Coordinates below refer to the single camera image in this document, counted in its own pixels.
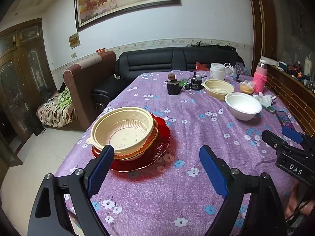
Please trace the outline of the person's right hand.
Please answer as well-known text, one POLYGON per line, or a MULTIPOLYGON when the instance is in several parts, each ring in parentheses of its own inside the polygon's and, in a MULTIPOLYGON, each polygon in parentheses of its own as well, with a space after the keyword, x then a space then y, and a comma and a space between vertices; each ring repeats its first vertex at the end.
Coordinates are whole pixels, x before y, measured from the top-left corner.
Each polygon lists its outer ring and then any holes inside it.
MULTIPOLYGON (((294 214, 295 210, 298 209, 298 200, 297 200, 297 193, 298 191, 295 189, 293 190, 290 199, 288 201, 288 205, 286 207, 286 210, 284 211, 284 216, 286 219, 288 219, 292 214, 294 214)), ((314 208, 314 200, 311 200, 306 206, 304 206, 300 212, 303 215, 310 215, 311 211, 314 208)))

